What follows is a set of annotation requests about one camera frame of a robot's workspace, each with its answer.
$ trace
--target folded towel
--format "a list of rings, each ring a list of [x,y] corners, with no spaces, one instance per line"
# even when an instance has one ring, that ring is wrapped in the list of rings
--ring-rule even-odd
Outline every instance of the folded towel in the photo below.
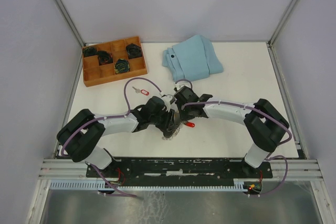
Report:
[[[201,35],[164,50],[162,66],[170,69],[174,81],[195,81],[224,71],[212,43]]]

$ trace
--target wooden tray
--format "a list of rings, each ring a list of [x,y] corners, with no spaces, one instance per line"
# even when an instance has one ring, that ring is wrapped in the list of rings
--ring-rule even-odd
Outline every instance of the wooden tray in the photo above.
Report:
[[[132,37],[127,39],[114,40],[110,42],[105,42],[101,44],[96,44],[88,47],[95,47],[97,51],[104,50],[106,52],[112,53],[113,63],[106,65],[99,65],[98,56],[84,57],[83,60],[83,80],[86,87],[95,86],[111,81],[119,81],[122,79],[132,78],[135,76],[141,76],[147,74],[146,63],[143,57],[128,59],[126,52],[126,46],[134,43],[141,47],[140,38]],[[114,64],[118,59],[128,60],[130,64],[130,71],[126,73],[116,74],[114,70]]]

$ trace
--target white table surface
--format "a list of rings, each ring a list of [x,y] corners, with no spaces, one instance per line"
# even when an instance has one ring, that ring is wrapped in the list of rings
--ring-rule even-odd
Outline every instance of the white table surface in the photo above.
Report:
[[[142,77],[154,81],[169,94],[174,94],[174,85],[170,71],[161,65],[162,52],[174,44],[142,44],[148,69],[148,74]],[[215,42],[213,45],[217,57],[224,66],[224,72],[194,81],[194,92],[198,96],[207,93],[236,102],[257,102],[259,98],[265,98],[287,118],[265,43]],[[99,114],[125,112],[127,106],[123,97],[123,87],[127,80],[87,88],[81,73],[69,119],[85,108]],[[135,80],[129,84],[127,90],[131,108],[145,104],[149,98],[135,93],[131,86],[148,90],[150,96],[159,96],[156,88],[150,83]],[[183,126],[172,140],[162,140],[161,131],[150,125],[147,130],[141,132],[104,136],[98,146],[106,148],[113,156],[244,157],[253,143],[246,127],[240,124],[221,119],[201,118],[191,121],[195,123],[195,127]],[[298,157],[294,140],[278,147],[275,154]]]

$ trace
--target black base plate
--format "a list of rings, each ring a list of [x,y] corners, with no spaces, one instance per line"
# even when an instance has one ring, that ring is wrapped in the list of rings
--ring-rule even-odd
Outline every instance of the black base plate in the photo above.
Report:
[[[134,158],[115,157],[102,174],[107,178],[118,178],[116,168],[125,174],[124,186],[232,186],[234,178],[273,178],[269,162],[246,175],[241,159],[228,158]],[[87,177],[99,175],[92,168]]]

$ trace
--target white wall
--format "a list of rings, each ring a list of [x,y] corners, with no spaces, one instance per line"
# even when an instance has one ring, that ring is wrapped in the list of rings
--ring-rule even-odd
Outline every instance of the white wall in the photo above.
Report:
[[[336,0],[301,0],[276,52],[294,110],[336,207]]]
[[[85,42],[140,35],[176,42],[195,34],[213,41],[272,36],[290,0],[62,0]]]
[[[24,223],[79,45],[53,0],[0,0],[0,223]]]

